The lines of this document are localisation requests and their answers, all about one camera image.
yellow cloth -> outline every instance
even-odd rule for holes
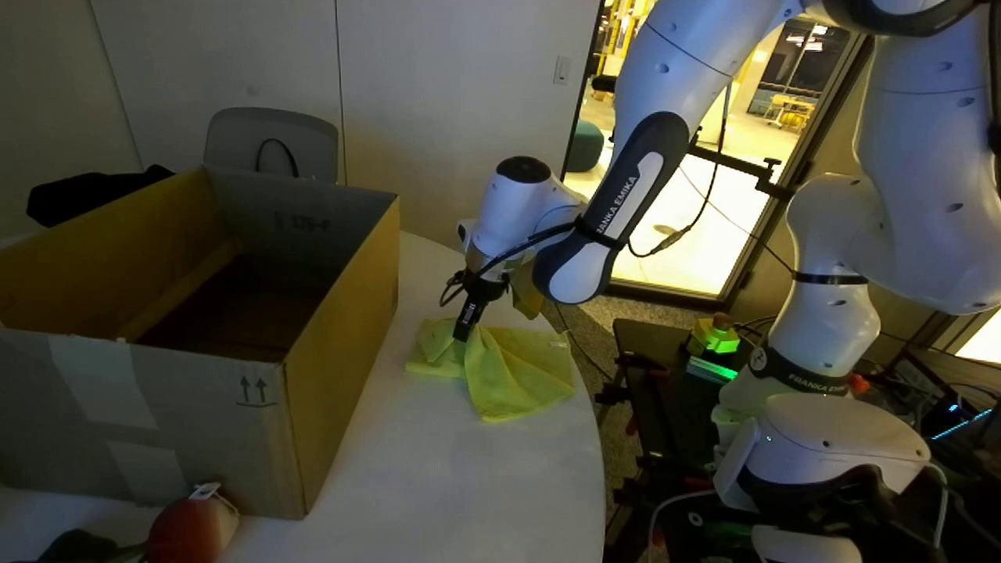
[[[449,328],[452,319],[421,321],[406,369],[463,380],[485,423],[521,419],[572,398],[572,353],[563,336],[475,327],[463,344]]]

gray chair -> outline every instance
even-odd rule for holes
[[[203,162],[338,183],[338,129],[302,112],[227,106],[210,120]]]

white table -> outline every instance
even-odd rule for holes
[[[312,512],[242,519],[226,563],[587,563],[604,547],[595,412],[575,398],[509,427],[475,419],[459,383],[403,371],[459,253],[403,236],[400,303]],[[506,298],[490,327],[533,327]],[[139,541],[155,510],[0,489],[0,559],[30,559],[58,533]]]

chair backrest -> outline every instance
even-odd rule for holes
[[[302,112],[227,106],[210,122],[203,162],[338,183],[338,129]]]

open cardboard box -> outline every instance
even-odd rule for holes
[[[0,249],[0,481],[302,516],[396,302],[391,193],[184,172]]]

